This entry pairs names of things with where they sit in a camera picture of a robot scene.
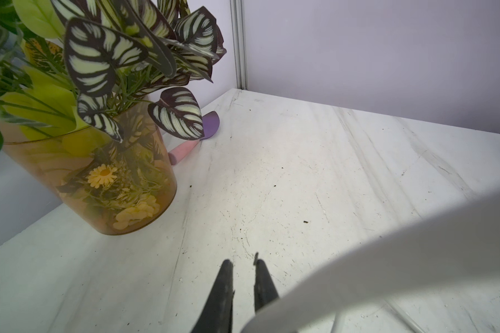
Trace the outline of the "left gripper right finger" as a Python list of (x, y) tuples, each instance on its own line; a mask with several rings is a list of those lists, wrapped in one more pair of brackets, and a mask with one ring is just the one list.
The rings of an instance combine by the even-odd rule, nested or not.
[(260, 259), (258, 253), (254, 257), (254, 266), (256, 269), (254, 283), (254, 309), (258, 312), (265, 305), (279, 298), (272, 276), (264, 260)]

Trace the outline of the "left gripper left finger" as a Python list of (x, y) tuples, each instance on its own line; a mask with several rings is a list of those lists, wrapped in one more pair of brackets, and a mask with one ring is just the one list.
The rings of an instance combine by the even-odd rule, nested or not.
[(233, 263), (226, 259), (208, 295), (192, 333), (230, 333), (233, 327)]

